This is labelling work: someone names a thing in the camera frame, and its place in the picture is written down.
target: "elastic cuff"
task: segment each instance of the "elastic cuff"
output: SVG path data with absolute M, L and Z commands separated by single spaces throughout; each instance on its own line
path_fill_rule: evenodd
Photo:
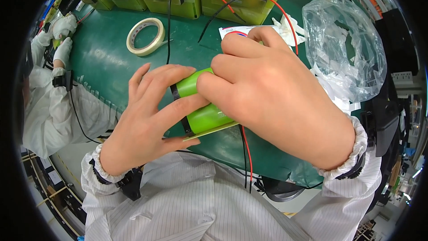
M 361 156 L 367 149 L 367 133 L 364 127 L 361 125 L 360 121 L 355 116 L 347 116 L 351 120 L 355 130 L 355 143 L 348 160 L 346 160 L 345 163 L 343 163 L 343 165 L 341 165 L 337 169 L 333 169 L 330 171 L 314 167 L 318 171 L 318 174 L 323 176 L 327 180 L 333 180 L 336 177 L 350 171 L 352 167 L 355 166 L 358 157 Z
M 56 67 L 52 70 L 52 77 L 63 76 L 66 70 L 62 67 Z
M 112 176 L 112 175 L 108 174 L 107 172 L 105 172 L 105 170 L 101 166 L 101 162 L 100 162 L 100 152 L 101 152 L 102 147 L 103 147 L 103 144 L 101 143 L 100 145 L 97 146 L 95 151 L 92 153 L 92 157 L 95 160 L 95 169 L 98 171 L 100 176 L 103 177 L 105 180 L 107 180 L 111 183 L 116 183 L 116 182 L 120 181 L 121 179 L 123 179 L 123 177 L 125 177 L 126 172 L 119 175 L 119 176 Z

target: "left hand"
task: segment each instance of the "left hand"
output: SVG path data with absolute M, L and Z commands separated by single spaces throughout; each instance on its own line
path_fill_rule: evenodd
M 51 24 L 49 31 L 52 32 L 52 36 L 55 39 L 61 39 L 61 37 L 67 37 L 69 33 L 76 32 L 78 24 L 74 15 L 68 15 L 56 20 Z
M 200 143 L 183 142 L 184 137 L 163 139 L 164 133 L 183 117 L 207 105 L 199 94 L 178 99 L 158 110 L 168 87 L 190 76 L 195 68 L 167 64 L 148 72 L 150 64 L 140 67 L 129 80 L 129 101 L 113 133 L 100 153 L 103 169 L 118 176 L 169 152 Z
M 66 38 L 60 46 L 55 51 L 55 54 L 53 55 L 53 66 L 56 67 L 63 67 L 65 68 L 68 63 L 68 58 L 70 57 L 70 51 L 72 50 L 72 44 L 73 41 L 70 37 Z M 59 64 L 58 62 L 55 63 L 56 60 L 60 60 L 63 65 Z

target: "white tissue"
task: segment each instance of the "white tissue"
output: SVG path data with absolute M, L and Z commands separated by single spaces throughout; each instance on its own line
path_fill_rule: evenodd
M 294 19 L 288 14 L 287 16 L 290 19 L 290 22 L 292 23 L 294 31 L 296 32 L 297 45 L 305 42 L 305 38 L 303 36 L 297 35 L 297 33 L 301 35 L 305 35 L 305 30 L 297 24 L 296 19 Z M 290 24 L 288 24 L 286 17 L 282 15 L 281 22 L 278 22 L 277 20 L 275 20 L 275 18 L 272 18 L 272 21 L 274 25 L 278 26 L 278 28 L 280 29 L 280 36 L 287 43 L 290 49 L 291 49 L 291 46 L 296 46 L 294 42 L 293 32 L 290 28 Z

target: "right hand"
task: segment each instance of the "right hand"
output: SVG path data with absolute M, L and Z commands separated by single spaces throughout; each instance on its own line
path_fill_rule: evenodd
M 60 46 L 55 51 L 55 54 L 53 55 L 53 66 L 58 65 L 59 67 L 65 68 L 65 66 L 68 63 L 68 59 L 70 57 L 70 51 L 72 50 L 72 44 L 73 41 L 70 37 L 66 38 Z M 56 64 L 55 61 L 60 60 L 63 63 L 63 66 L 60 64 Z
M 346 161 L 355 142 L 352 123 L 273 28 L 255 27 L 248 37 L 226 35 L 221 47 L 224 54 L 211 62 L 215 75 L 198 78 L 203 97 L 316 167 L 335 169 Z

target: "black tape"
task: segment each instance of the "black tape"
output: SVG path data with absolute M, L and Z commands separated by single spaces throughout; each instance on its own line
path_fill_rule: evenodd
M 177 84 L 174 84 L 169 88 L 171 89 L 174 100 L 178 100 L 180 98 L 180 94 L 179 94 L 179 90 L 177 89 Z M 195 136 L 195 133 L 193 133 L 192 129 L 190 128 L 190 124 L 189 124 L 189 120 L 187 119 L 187 116 L 183 117 L 183 119 L 181 120 L 181 124 L 183 125 L 183 128 L 185 130 L 187 137 Z

